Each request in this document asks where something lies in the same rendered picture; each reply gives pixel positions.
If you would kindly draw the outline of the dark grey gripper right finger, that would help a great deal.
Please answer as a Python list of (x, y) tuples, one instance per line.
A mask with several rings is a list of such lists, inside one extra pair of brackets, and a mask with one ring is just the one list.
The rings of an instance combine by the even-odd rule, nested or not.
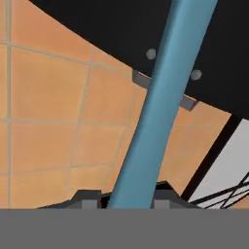
[(197, 205), (182, 199), (167, 181), (158, 182), (151, 203), (152, 209), (198, 209)]

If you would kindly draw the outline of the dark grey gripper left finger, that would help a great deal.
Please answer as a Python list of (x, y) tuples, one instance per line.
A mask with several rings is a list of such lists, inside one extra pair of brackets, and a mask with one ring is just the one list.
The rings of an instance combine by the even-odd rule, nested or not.
[(111, 194), (100, 190), (79, 190), (72, 198), (47, 205), (51, 209), (101, 209), (106, 208)]

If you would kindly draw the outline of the blue spatula handle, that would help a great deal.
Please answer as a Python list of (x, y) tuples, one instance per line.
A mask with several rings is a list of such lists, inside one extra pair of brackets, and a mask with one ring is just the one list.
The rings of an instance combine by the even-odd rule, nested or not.
[(149, 208), (168, 136), (218, 0), (173, 0), (150, 86), (108, 206)]

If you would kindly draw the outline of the black pot with grey rivets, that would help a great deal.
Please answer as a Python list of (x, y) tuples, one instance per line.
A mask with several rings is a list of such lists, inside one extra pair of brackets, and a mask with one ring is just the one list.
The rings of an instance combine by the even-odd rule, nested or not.
[[(129, 67), (151, 76), (172, 0), (30, 0)], [(218, 0), (185, 94), (249, 121), (249, 0)]]

